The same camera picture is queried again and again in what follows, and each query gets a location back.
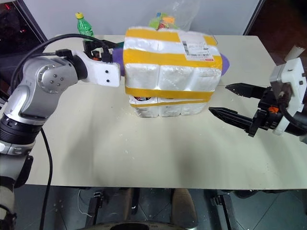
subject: toilet paper roll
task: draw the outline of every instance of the toilet paper roll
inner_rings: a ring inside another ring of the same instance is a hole
[[[133,107],[134,112],[139,117],[157,117],[158,116],[158,106],[146,106],[147,104],[157,104],[158,99],[152,97],[147,101],[138,101],[135,97],[129,96],[129,103]]]
[[[161,66],[158,87],[161,90],[185,90],[191,81],[193,69],[185,66]]]
[[[181,108],[181,115],[199,114],[206,107],[206,105],[207,103],[183,104]]]
[[[137,89],[155,89],[158,84],[159,65],[128,63],[125,65],[126,86]]]
[[[182,99],[159,98],[158,103],[181,102]],[[159,116],[179,116],[181,113],[181,104],[159,105]]]
[[[213,68],[195,68],[192,81],[188,86],[191,91],[212,92],[221,79],[222,71]]]

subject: white table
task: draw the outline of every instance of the white table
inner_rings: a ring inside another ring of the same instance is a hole
[[[120,42],[124,36],[106,35]],[[209,106],[252,117],[258,100],[225,85],[269,85],[275,66],[255,36],[216,36],[230,60]],[[82,49],[81,39],[47,47]],[[198,115],[138,118],[119,88],[79,83],[69,87],[44,126],[53,156],[52,185],[185,187],[203,189],[307,188],[307,145],[290,134],[259,130],[254,138],[207,109]],[[41,135],[32,151],[28,184],[46,184],[48,160]]]

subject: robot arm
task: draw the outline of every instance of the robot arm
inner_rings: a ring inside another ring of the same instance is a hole
[[[226,108],[210,107],[209,110],[224,122],[245,130],[251,137],[258,128],[273,129],[276,135],[287,132],[307,144],[307,79],[300,58],[275,67],[270,82],[271,87],[267,88],[245,83],[226,86],[239,96],[260,99],[253,118]]]
[[[23,68],[23,80],[9,98],[0,120],[0,226],[14,225],[13,189],[25,184],[30,152],[43,124],[55,111],[61,94],[78,80],[118,87],[119,65],[90,59],[81,51],[70,58],[34,57]]]

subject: tissue package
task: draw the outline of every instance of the tissue package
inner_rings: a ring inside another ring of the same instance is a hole
[[[206,106],[204,100],[144,98],[143,101],[129,96],[129,103],[139,117],[195,115]]]
[[[158,99],[152,97],[145,101],[139,101],[133,96],[129,96],[129,103],[133,107],[134,112],[139,117],[157,117],[158,116]]]
[[[133,96],[208,101],[222,73],[214,38],[191,31],[132,27],[123,61],[126,92]]]

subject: purple object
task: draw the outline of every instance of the purple object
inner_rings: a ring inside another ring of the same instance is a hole
[[[115,48],[113,49],[113,62],[116,62],[120,65],[120,75],[125,76],[125,68],[124,68],[124,62],[123,62],[123,48]]]
[[[221,54],[221,57],[222,57],[222,62],[223,62],[223,66],[222,66],[222,76],[223,76],[229,69],[230,63],[229,63],[228,58],[226,58],[226,56]]]
[[[116,62],[120,65],[120,74],[121,76],[125,76],[125,68],[124,68],[124,62],[123,62],[123,48],[115,48],[113,49],[113,62]],[[229,69],[230,63],[229,60],[221,54],[222,61],[223,61],[223,67],[222,67],[222,76],[227,72]]]

